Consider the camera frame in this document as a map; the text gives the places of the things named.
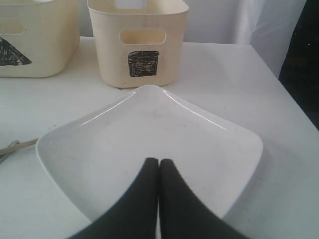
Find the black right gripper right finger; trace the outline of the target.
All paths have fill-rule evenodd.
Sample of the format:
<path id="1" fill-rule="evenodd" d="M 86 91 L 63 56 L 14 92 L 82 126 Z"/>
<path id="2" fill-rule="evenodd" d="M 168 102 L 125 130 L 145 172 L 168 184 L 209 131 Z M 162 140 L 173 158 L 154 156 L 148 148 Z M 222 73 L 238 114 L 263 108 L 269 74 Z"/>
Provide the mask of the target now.
<path id="1" fill-rule="evenodd" d="M 163 239 L 238 239 L 191 191 L 174 162 L 160 162 L 160 233 Z"/>

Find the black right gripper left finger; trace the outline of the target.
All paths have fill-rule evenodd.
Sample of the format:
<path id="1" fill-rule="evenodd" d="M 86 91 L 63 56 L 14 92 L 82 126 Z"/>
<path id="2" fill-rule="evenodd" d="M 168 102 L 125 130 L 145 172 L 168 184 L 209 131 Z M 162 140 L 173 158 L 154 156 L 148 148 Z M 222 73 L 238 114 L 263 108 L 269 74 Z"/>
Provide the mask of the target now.
<path id="1" fill-rule="evenodd" d="M 158 213 L 159 161 L 147 158 L 123 196 L 75 239 L 154 239 Z"/>

